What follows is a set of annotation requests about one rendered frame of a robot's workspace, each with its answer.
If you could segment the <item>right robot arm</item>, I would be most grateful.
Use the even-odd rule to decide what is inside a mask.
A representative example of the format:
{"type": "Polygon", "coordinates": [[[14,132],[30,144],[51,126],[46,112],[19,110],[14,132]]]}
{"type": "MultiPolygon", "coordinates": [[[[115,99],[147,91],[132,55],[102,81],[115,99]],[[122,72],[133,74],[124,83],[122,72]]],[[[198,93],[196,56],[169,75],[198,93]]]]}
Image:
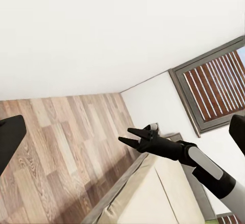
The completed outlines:
{"type": "Polygon", "coordinates": [[[207,157],[196,144],[180,140],[172,142],[160,137],[158,122],[149,124],[144,129],[128,128],[128,132],[139,136],[140,143],[138,140],[123,137],[118,137],[118,140],[138,152],[179,160],[181,164],[195,167],[192,174],[199,182],[226,205],[242,224],[245,224],[245,186],[207,157]]]}

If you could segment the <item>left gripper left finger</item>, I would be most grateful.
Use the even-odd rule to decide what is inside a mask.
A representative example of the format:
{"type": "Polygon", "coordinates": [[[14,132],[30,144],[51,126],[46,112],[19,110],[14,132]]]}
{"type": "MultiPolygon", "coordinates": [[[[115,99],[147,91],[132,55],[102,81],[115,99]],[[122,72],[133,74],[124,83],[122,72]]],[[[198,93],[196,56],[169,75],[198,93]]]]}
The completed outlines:
{"type": "Polygon", "coordinates": [[[27,133],[23,115],[0,120],[0,176],[27,133]]]}

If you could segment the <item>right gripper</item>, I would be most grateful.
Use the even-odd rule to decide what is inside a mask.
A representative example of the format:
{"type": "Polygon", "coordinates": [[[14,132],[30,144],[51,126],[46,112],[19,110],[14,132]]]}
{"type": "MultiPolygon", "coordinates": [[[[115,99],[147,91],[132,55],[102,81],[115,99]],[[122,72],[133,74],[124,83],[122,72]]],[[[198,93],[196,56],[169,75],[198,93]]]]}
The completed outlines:
{"type": "Polygon", "coordinates": [[[171,150],[171,140],[158,136],[156,130],[143,130],[137,128],[128,128],[128,132],[140,137],[138,140],[118,137],[118,140],[124,144],[136,149],[140,153],[151,153],[161,157],[167,157],[171,150]]]}

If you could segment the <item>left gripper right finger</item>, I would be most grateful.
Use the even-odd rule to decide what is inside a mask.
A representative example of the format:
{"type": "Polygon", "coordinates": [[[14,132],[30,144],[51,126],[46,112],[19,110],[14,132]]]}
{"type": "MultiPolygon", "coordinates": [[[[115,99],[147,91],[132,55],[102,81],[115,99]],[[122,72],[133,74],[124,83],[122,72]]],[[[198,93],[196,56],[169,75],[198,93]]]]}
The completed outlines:
{"type": "Polygon", "coordinates": [[[233,115],[230,126],[229,134],[242,151],[245,156],[245,117],[240,115],[233,115]]]}

